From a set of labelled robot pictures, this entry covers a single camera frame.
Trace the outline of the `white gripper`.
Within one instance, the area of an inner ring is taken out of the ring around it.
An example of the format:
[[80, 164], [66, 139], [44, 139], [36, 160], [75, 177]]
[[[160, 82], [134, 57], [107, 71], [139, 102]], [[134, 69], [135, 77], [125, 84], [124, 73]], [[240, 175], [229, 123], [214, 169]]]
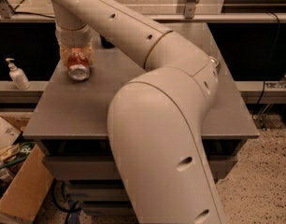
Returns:
[[93, 66], [93, 46], [88, 45], [92, 41], [92, 33], [88, 25], [77, 30], [66, 30], [56, 25], [55, 34], [60, 45], [60, 58], [63, 66], [67, 66], [71, 48], [83, 47], [83, 52], [89, 62], [89, 66]]

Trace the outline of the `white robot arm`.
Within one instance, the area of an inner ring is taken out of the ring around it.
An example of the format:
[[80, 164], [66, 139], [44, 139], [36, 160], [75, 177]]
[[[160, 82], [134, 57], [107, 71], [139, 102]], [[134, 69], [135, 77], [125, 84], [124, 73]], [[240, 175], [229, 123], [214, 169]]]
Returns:
[[85, 23], [145, 69], [112, 99], [112, 154], [139, 222], [226, 224], [203, 148], [218, 72], [182, 35], [114, 0], [51, 0], [64, 44]]

